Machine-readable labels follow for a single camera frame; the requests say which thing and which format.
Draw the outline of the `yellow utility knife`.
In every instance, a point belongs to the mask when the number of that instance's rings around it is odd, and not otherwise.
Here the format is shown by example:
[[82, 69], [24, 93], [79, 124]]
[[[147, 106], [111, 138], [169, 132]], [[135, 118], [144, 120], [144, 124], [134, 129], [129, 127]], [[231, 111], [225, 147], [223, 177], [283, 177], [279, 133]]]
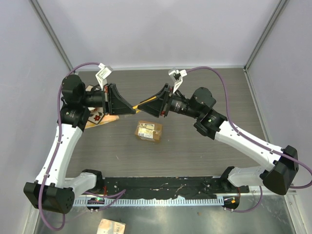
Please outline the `yellow utility knife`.
[[147, 99], [147, 100], [145, 100], [145, 101], [140, 102], [140, 103], [137, 104], [136, 106], [133, 106], [132, 108], [136, 111], [136, 113], [139, 113], [139, 112], [141, 111], [141, 110], [138, 108], [140, 105], [145, 104], [145, 103], [147, 103], [147, 102], [149, 102], [149, 101], [152, 101], [152, 100], [154, 100], [154, 99], [156, 99], [156, 98], [157, 98], [157, 96], [151, 97], [151, 98], [149, 98], [149, 99]]

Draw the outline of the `brown cardboard express box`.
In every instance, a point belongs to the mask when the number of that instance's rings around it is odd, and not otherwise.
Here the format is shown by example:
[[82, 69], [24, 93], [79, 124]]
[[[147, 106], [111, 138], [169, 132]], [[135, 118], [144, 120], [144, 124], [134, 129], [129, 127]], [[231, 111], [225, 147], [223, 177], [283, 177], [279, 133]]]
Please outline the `brown cardboard express box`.
[[162, 130], [162, 124], [139, 120], [135, 136], [141, 140], [159, 143], [162, 137]]

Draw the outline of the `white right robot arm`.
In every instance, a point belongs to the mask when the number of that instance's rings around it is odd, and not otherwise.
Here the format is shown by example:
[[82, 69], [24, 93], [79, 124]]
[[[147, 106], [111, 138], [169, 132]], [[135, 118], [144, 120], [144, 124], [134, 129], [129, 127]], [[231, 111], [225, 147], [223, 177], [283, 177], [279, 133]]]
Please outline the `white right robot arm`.
[[241, 186], [264, 186], [278, 195], [285, 195], [298, 172], [297, 150], [292, 146], [282, 149], [267, 143], [230, 124], [226, 116], [213, 109], [216, 100], [204, 87], [196, 89], [191, 98], [180, 91], [173, 92], [168, 84], [138, 109], [155, 117], [166, 117], [169, 112], [192, 117], [194, 127], [204, 137], [225, 143], [259, 164], [257, 167], [228, 167], [222, 174], [220, 187], [230, 193]]

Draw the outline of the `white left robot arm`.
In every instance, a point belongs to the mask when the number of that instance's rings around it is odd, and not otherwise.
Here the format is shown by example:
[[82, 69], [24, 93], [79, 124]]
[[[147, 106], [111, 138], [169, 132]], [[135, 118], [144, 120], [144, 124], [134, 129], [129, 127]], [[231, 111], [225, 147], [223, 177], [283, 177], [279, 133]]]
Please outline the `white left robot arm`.
[[104, 188], [102, 173], [97, 170], [86, 169], [70, 181], [65, 180], [72, 153], [90, 117], [89, 109], [100, 107], [111, 116], [134, 115], [136, 110], [114, 83], [87, 91], [77, 75], [63, 79], [61, 94], [63, 104], [59, 106], [55, 140], [42, 170], [34, 182], [25, 184], [23, 192], [35, 208], [67, 214], [81, 194], [90, 191], [97, 195]]

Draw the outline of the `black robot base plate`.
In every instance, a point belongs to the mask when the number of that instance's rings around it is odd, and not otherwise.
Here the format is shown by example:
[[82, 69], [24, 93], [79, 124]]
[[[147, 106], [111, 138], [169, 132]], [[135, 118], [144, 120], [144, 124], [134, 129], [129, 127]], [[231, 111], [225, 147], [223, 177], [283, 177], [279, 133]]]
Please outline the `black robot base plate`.
[[248, 186], [235, 187], [227, 180], [212, 176], [180, 177], [106, 177], [99, 190], [94, 194], [114, 195], [125, 190], [124, 199], [185, 199], [216, 198], [218, 194], [246, 194]]

